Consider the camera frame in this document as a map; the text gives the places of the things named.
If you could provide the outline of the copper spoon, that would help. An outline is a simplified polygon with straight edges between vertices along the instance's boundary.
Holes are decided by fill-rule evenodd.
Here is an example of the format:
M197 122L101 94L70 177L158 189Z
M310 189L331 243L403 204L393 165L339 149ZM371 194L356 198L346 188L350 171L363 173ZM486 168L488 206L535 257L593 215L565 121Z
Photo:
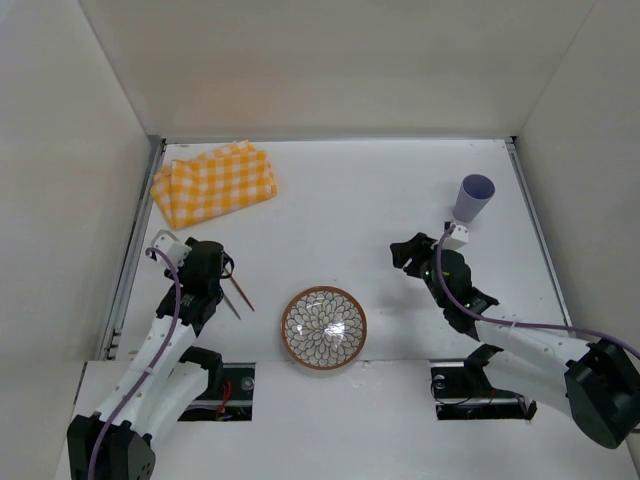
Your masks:
M234 286L234 288L237 290L238 294L241 296L241 298L245 301L247 306L250 308L250 310L252 312L255 312L254 305L252 304L252 302L250 301L249 297L246 295L246 293L244 292L244 290L242 289L240 284L234 278L234 276L233 276L233 268L225 266L224 267L224 272L225 272L227 278L231 281L231 283Z

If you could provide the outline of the lilac plastic cup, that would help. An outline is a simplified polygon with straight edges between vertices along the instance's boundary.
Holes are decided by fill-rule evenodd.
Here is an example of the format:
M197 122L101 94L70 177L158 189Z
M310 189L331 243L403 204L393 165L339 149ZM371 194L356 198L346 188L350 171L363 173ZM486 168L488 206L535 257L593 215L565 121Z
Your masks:
M466 176L460 185L453 217L464 223L472 222L493 198L496 187L492 180L480 174Z

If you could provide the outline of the floral patterned ceramic bowl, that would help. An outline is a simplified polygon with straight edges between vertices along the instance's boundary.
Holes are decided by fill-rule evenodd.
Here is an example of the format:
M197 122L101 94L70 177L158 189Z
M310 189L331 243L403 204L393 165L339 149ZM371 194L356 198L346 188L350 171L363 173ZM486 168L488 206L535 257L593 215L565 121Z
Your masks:
M281 319L286 351L314 370L342 368L360 354L367 338L367 320L360 303L348 292L315 286L297 294Z

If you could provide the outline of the yellow white checkered cloth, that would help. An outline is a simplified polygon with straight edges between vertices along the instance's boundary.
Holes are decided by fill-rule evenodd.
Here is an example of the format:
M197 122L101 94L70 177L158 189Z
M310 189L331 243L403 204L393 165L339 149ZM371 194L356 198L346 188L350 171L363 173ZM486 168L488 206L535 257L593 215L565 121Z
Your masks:
M275 197L267 153L245 140L173 159L155 174L151 196L168 225L181 230Z

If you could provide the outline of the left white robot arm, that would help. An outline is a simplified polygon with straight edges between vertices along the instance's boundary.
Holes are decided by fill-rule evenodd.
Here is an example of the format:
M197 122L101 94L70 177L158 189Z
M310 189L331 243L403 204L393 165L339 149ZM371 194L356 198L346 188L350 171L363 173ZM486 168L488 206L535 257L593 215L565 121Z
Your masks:
M214 241L180 242L162 231L145 251L173 284L138 353L108 397L76 415L66 434L73 479L148 479L155 447L187 407L219 380L219 354L195 346L224 298L233 262Z

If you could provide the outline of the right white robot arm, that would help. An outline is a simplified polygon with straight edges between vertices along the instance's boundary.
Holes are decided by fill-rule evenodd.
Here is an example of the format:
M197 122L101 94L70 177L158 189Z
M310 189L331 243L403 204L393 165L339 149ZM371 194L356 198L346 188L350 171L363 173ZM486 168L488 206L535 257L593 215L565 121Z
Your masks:
M472 283L462 254L417 233L390 246L392 263L424 282L445 320L479 343L465 360L475 384L538 401L571 418L596 444L615 449L639 431L637 349L610 335L566 325L497 319L497 299Z

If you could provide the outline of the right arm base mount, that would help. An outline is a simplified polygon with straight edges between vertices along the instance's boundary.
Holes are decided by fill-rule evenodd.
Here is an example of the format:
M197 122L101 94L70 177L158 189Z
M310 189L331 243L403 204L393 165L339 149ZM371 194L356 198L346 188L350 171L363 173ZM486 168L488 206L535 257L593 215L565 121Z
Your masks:
M490 385L478 368L463 361L431 364L430 391L440 421L530 421L537 403Z

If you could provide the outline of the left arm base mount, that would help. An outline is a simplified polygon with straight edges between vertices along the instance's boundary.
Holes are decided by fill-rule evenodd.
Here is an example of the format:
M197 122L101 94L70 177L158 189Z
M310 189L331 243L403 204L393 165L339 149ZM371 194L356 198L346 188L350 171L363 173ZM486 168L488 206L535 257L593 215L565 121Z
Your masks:
M248 422L253 416L255 363L223 365L221 380L197 397L179 422Z

